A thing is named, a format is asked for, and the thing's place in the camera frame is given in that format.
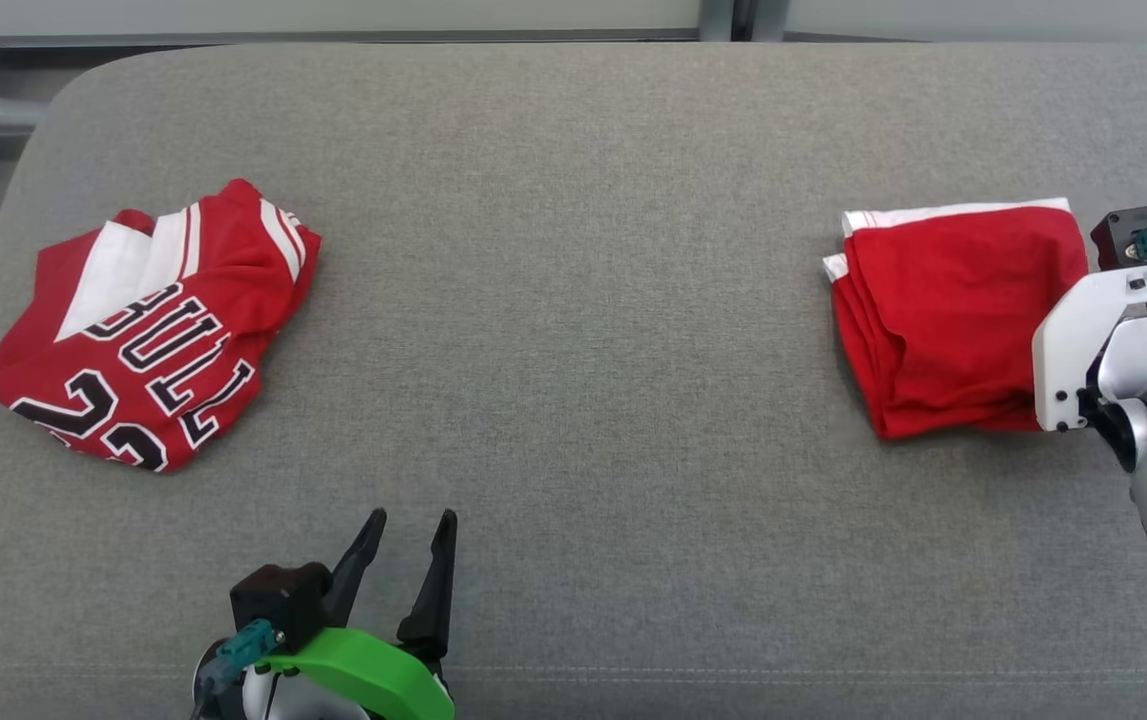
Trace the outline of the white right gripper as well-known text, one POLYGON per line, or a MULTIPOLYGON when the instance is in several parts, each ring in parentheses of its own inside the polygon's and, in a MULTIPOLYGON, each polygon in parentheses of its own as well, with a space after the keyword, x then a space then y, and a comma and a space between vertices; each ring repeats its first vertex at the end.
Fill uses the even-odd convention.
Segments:
POLYGON ((1080 426, 1072 397, 1128 307, 1147 302, 1147 266, 1080 277, 1033 332, 1035 414, 1045 432, 1080 426))

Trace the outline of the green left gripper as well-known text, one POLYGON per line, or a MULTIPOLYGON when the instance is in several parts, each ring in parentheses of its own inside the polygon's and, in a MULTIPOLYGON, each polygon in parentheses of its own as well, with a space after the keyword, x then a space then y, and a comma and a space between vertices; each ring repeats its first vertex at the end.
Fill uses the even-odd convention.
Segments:
POLYGON ((431 562, 409 615, 396 629, 398 647, 345 628, 359 585, 375 559, 387 510, 373 510, 331 570, 323 596, 330 626, 297 654, 272 654, 263 692, 265 719, 454 719, 448 691, 426 666, 448 655, 457 566, 458 516, 442 511, 431 562))

